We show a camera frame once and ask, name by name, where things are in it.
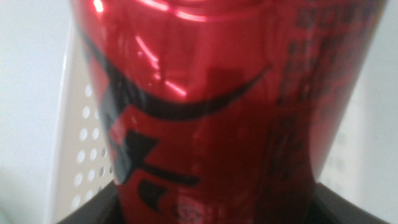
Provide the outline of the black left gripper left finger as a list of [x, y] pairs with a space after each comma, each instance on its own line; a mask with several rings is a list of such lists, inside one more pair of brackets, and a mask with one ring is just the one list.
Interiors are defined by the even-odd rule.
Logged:
[[121, 209], [115, 184], [108, 184], [89, 202], [58, 224], [121, 224]]

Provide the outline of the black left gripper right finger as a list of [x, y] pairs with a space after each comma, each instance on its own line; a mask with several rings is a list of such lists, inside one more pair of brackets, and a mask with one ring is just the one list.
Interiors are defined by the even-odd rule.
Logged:
[[345, 200], [323, 184], [317, 184], [307, 211], [307, 224], [388, 224]]

